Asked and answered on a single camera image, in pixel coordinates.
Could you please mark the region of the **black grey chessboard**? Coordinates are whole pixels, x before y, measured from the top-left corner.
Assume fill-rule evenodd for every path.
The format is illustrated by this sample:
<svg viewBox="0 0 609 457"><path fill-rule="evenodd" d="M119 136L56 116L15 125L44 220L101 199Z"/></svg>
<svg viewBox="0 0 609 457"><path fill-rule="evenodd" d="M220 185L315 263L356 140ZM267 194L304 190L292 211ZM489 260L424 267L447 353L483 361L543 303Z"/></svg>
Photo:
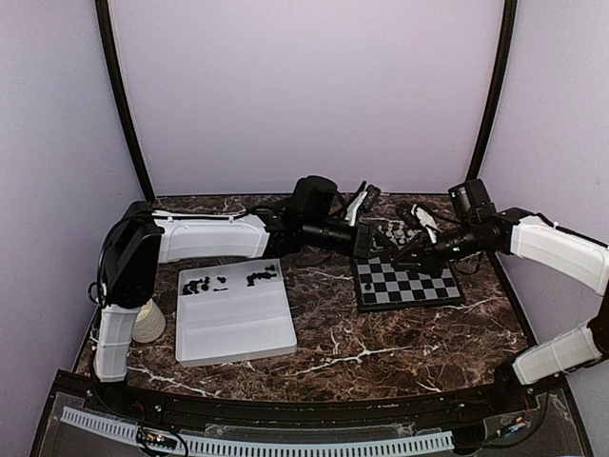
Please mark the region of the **black grey chessboard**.
<svg viewBox="0 0 609 457"><path fill-rule="evenodd" d="M359 312L381 312L417 307L461 306L462 287L449 266L435 276L392 268L386 255L353 260L351 272ZM372 284L365 290L365 284Z"/></svg>

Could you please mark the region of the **white plastic tray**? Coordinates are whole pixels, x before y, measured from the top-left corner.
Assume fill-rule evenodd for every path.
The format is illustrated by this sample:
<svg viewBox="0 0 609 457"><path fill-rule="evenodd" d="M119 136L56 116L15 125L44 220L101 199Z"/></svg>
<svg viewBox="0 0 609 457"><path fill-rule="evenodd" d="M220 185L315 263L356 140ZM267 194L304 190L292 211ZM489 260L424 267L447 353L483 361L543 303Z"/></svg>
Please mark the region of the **white plastic tray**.
<svg viewBox="0 0 609 457"><path fill-rule="evenodd" d="M274 265L278 276L254 287L246 277ZM182 295L187 281L226 278L227 291ZM298 340L280 261L263 259L182 270L178 276L175 359L185 368L292 354Z"/></svg>

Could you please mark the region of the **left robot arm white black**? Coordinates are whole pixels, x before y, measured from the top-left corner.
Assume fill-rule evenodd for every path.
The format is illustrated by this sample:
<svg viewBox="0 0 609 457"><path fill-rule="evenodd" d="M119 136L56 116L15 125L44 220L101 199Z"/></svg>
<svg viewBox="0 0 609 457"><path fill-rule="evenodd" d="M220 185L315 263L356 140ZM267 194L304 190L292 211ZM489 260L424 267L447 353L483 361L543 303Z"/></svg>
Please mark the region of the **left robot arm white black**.
<svg viewBox="0 0 609 457"><path fill-rule="evenodd" d="M88 288L99 308L90 368L101 382L98 401L114 415L134 407L133 392L120 382L128 372L136 315L153 295L158 265L193 258L280 259L305 247L367 259L374 229L360 217L380 193L361 183L349 200L342 200L333 181L309 175L280 203L238 213L183 214L154 210L145 201L132 203L109 230ZM332 208L334 201L342 201L338 209Z"/></svg>

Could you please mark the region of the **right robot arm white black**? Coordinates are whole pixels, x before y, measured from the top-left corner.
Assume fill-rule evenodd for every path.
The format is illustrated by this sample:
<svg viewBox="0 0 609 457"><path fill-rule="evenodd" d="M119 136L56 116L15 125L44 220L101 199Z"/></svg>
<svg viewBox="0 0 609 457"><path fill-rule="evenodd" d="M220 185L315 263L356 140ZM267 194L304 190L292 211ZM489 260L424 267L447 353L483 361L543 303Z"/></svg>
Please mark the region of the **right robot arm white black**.
<svg viewBox="0 0 609 457"><path fill-rule="evenodd" d="M532 386L550 376L592 367L608 358L608 247L550 220L540 212L520 208L496 210L480 179L448 191L455 213L452 228L439 230L438 215L422 204L397 210L414 237L395 254L394 268L435 274L450 262L482 252L500 252L549 268L569 285L580 284L602 298L597 314L575 328L521 352L497 371L498 381L485 393L486 405L504 413Z"/></svg>

